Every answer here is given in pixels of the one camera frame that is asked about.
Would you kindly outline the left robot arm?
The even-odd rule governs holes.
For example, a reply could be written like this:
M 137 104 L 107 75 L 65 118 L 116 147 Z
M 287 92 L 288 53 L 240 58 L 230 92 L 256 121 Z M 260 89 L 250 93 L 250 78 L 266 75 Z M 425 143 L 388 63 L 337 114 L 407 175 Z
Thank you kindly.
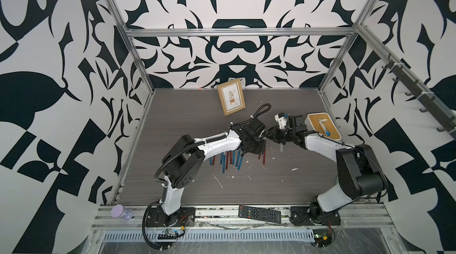
M 163 186 L 160 207 L 167 216 L 178 212 L 184 188 L 196 178 L 202 164 L 212 157 L 229 151 L 260 155 L 266 141 L 262 136 L 266 126 L 257 118 L 243 125 L 232 125 L 226 131 L 206 138 L 182 136 L 165 155 L 154 180 Z

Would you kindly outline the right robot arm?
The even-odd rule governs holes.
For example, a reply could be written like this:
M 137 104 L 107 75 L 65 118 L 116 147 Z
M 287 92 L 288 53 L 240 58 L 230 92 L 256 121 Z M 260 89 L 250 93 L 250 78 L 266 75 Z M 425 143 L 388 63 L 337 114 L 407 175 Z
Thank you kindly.
M 337 164 L 337 182 L 328 191 L 313 199 L 306 219 L 321 224 L 325 218 L 335 215 L 342 207 L 388 188 L 384 172 L 369 145 L 350 146 L 308 129 L 302 115 L 289 116 L 279 113 L 274 119 L 277 125 L 268 130 L 267 138 L 283 145 L 292 142 Z

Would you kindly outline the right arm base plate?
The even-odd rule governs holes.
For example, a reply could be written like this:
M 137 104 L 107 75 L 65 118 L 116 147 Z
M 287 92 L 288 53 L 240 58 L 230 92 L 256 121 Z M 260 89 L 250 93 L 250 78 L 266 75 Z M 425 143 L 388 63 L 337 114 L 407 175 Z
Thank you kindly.
M 338 211 L 324 212 L 318 205 L 307 207 L 291 207 L 290 221 L 295 226 L 331 225 L 340 226 L 341 218 Z

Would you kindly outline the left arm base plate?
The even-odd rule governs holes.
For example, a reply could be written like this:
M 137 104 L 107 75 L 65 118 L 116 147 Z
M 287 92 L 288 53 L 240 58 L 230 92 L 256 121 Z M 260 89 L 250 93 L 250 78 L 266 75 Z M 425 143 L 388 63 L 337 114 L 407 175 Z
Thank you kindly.
M 193 227 L 195 224 L 193 207 L 181 207 L 177 212 L 167 215 L 162 207 L 151 208 L 146 214 L 146 227 Z

